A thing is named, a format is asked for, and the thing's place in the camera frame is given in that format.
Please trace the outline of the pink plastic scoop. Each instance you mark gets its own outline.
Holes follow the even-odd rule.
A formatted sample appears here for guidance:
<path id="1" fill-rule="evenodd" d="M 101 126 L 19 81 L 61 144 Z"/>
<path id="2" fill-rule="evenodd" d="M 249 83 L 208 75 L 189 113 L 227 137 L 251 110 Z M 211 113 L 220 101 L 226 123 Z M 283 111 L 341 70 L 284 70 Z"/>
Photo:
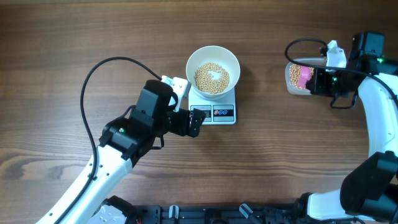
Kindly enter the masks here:
<path id="1" fill-rule="evenodd" d="M 311 79 L 312 71 L 310 67 L 300 66 L 300 76 L 298 78 L 297 86 L 305 88 L 306 83 Z"/>

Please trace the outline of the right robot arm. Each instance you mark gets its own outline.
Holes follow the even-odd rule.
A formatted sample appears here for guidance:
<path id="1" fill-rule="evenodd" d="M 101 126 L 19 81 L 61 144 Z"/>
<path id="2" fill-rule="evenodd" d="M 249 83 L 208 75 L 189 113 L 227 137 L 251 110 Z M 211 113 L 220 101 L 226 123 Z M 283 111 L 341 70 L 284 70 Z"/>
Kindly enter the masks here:
<path id="1" fill-rule="evenodd" d="M 316 220 L 361 216 L 397 223 L 397 62 L 383 54 L 384 35 L 365 31 L 353 37 L 348 64 L 342 70 L 317 69 L 306 87 L 313 95 L 354 93 L 364 107 L 369 157 L 347 175 L 341 188 L 313 193 L 307 215 Z"/>

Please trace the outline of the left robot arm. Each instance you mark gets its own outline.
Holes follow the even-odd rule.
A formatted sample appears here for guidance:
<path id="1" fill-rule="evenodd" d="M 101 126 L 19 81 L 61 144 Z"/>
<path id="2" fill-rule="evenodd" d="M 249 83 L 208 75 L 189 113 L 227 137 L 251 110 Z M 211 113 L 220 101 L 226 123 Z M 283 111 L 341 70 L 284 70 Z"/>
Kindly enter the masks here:
<path id="1" fill-rule="evenodd" d="M 39 223 L 139 222 L 131 204 L 108 194 L 141 157 L 156 149 L 155 139 L 166 133 L 198 136 L 204 113 L 180 108 L 190 87 L 182 78 L 147 81 L 137 104 L 104 127 L 83 171 Z"/>

